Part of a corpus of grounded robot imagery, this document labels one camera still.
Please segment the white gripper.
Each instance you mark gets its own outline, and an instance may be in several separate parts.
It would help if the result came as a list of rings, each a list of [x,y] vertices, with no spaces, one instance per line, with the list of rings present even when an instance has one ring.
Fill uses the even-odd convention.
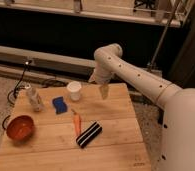
[[[111,72],[101,66],[96,66],[90,76],[88,82],[96,82],[100,84],[100,93],[103,99],[108,97],[109,86],[107,85],[111,79]]]

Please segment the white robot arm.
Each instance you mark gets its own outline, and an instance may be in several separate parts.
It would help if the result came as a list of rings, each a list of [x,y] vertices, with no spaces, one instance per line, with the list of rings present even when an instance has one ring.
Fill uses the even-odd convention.
[[[89,79],[107,84],[116,74],[164,111],[159,171],[195,171],[195,88],[181,88],[121,59],[122,47],[109,44],[94,51]]]

